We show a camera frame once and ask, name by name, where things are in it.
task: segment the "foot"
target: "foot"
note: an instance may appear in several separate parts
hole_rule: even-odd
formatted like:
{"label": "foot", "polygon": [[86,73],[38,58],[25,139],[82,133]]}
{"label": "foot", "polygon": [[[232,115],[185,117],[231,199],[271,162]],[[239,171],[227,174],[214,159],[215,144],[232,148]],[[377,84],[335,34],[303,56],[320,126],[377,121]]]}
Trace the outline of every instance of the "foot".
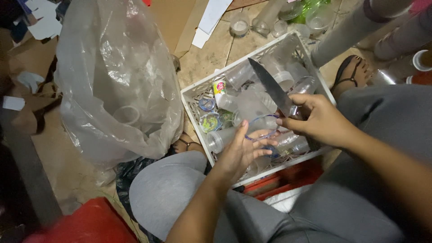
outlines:
{"label": "foot", "polygon": [[[364,86],[366,86],[366,82],[370,76],[368,73],[369,64],[366,63],[365,59],[362,59],[359,56],[356,56],[353,59],[351,59],[348,66],[343,71],[342,76],[340,77],[340,80],[350,78],[351,75],[353,74],[354,69],[356,68],[356,65],[358,62],[361,62],[361,63],[357,67],[357,71],[356,71],[356,74],[354,76],[354,79],[357,81],[358,87],[364,87]],[[334,89],[333,97],[336,100],[338,100],[340,95],[343,92],[345,92],[349,89],[355,88],[355,87],[356,87],[356,84],[353,81],[343,81],[343,82],[339,83],[336,86],[336,88]]]}
{"label": "foot", "polygon": [[183,153],[186,151],[199,151],[199,152],[203,153],[204,156],[206,156],[206,152],[204,151],[203,146],[201,146],[201,144],[197,144],[197,143],[193,142],[192,138],[189,137],[189,135],[183,133],[180,136],[180,139],[175,141],[175,143],[172,145],[174,147],[174,151],[176,153]]}

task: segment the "knife blade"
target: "knife blade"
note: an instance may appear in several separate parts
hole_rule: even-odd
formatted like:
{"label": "knife blade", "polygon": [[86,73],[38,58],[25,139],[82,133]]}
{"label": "knife blade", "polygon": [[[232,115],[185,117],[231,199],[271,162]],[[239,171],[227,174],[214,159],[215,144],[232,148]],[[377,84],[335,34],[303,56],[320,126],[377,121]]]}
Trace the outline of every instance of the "knife blade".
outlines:
{"label": "knife blade", "polygon": [[[267,70],[257,61],[251,58],[248,58],[248,60],[254,72],[258,76],[258,79],[264,85],[267,93],[270,95],[271,99],[276,103],[277,107],[285,115],[285,117],[304,121],[305,119],[300,113],[299,107],[292,102],[292,100],[283,91],[283,89],[270,75],[270,73],[267,72]],[[313,140],[310,137],[306,137],[306,140],[308,141],[308,145],[311,151],[317,151],[321,147],[321,145],[317,141]]]}

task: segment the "plastic crate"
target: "plastic crate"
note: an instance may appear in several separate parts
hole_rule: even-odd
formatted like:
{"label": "plastic crate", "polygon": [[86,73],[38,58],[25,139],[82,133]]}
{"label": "plastic crate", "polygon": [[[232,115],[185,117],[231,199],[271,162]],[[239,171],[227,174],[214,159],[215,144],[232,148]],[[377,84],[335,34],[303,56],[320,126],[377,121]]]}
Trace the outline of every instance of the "plastic crate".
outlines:
{"label": "plastic crate", "polygon": [[[293,55],[296,55],[297,57],[301,58],[303,64],[305,65],[305,68],[308,70],[311,76],[313,76],[316,80],[319,80],[320,85],[316,89],[316,93],[322,94],[325,97],[327,97],[333,104],[336,104],[336,101],[334,100],[333,96],[330,93],[330,90],[328,89],[319,69],[317,69],[311,61],[310,53],[306,48],[305,42],[299,38],[300,34],[297,31],[292,31],[290,33],[287,33],[281,37],[279,37],[276,40],[273,40],[272,42],[268,43],[267,45],[257,49],[254,52],[249,53],[248,55],[240,58],[239,60],[235,61],[234,63],[228,65],[227,67],[215,72],[214,74],[200,80],[199,82],[196,82],[192,85],[190,85],[187,88],[182,89],[181,91],[181,100],[183,102],[184,107],[186,108],[186,112],[192,122],[192,125],[194,126],[195,131],[197,132],[197,135],[201,141],[201,144],[204,147],[204,150],[207,154],[207,157],[210,161],[210,164],[214,166],[215,161],[217,161],[217,155],[213,154],[211,152],[210,148],[207,144],[206,139],[206,133],[202,131],[202,129],[199,126],[199,119],[200,117],[207,113],[204,112],[199,108],[198,101],[201,98],[213,98],[213,91],[212,91],[212,82],[217,80],[223,80],[225,79],[224,73],[227,70],[232,69],[242,61],[246,60],[248,57],[254,57],[258,60],[266,53],[271,53],[274,48],[287,36],[287,35],[293,35],[295,36],[299,41],[297,44],[297,48],[295,53]],[[311,159],[313,157],[316,157],[318,155],[321,155],[327,151],[329,151],[330,148],[324,147],[321,148],[318,151],[306,153],[301,156],[284,156],[279,157],[276,159],[273,159],[271,162],[271,165],[268,166],[267,169],[262,171],[260,174],[256,176],[251,176],[248,174],[245,174],[236,184],[233,185],[234,187],[252,182],[254,180],[257,180],[259,178],[262,178],[264,176],[267,176],[269,174],[272,174],[276,171],[285,169],[287,167],[290,167],[292,165],[298,164],[300,162],[306,161],[308,159]]]}

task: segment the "hand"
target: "hand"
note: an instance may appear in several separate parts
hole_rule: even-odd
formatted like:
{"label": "hand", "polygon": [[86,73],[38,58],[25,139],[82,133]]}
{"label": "hand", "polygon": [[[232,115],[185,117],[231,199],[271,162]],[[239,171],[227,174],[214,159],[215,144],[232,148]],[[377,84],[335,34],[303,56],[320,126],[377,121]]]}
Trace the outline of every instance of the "hand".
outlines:
{"label": "hand", "polygon": [[351,124],[323,95],[293,94],[292,101],[310,112],[307,121],[291,118],[277,119],[276,123],[296,134],[306,134],[334,147],[345,147],[360,130]]}
{"label": "hand", "polygon": [[[234,139],[226,145],[221,158],[213,168],[213,170],[219,170],[223,173],[224,178],[229,180],[230,186],[243,176],[254,159],[259,156],[272,154],[271,150],[261,149],[264,145],[277,145],[276,141],[268,138],[259,141],[246,139],[245,135],[248,127],[248,121],[244,120],[238,127]],[[257,138],[264,134],[268,134],[268,130],[258,130],[252,134],[248,134],[248,136],[250,138]]]}

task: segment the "person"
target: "person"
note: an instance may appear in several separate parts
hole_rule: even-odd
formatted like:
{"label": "person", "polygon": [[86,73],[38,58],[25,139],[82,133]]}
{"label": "person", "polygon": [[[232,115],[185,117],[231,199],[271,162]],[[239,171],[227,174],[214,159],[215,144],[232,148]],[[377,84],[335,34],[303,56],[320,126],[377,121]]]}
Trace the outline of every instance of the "person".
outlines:
{"label": "person", "polygon": [[430,241],[432,87],[357,88],[367,68],[358,56],[341,65],[338,109],[321,95],[290,95],[310,116],[278,124],[343,152],[289,213],[230,189],[275,144],[245,139],[243,121],[207,176],[202,147],[185,135],[178,154],[141,171],[130,188],[138,223],[167,243]]}

